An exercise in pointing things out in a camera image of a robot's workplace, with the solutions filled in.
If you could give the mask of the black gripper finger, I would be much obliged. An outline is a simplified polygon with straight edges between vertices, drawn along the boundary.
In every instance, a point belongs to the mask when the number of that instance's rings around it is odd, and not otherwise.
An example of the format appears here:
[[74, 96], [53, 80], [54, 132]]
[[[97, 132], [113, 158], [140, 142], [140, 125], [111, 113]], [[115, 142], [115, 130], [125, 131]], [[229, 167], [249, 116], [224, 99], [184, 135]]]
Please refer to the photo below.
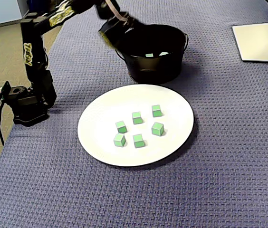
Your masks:
[[107, 30], [99, 31], [100, 37], [103, 39], [106, 45], [112, 49], [118, 49], [120, 42], [125, 34], [123, 30]]

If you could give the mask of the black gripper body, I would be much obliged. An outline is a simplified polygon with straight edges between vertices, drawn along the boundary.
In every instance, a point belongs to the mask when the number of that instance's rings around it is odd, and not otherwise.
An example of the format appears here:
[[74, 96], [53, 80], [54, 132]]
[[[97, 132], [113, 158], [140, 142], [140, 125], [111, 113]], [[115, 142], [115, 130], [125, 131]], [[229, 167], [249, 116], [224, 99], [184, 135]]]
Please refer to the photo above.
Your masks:
[[121, 21], [116, 17], [108, 19], [99, 30], [101, 36], [121, 36], [131, 28], [145, 26], [144, 23], [134, 17], [128, 17], [128, 21]]

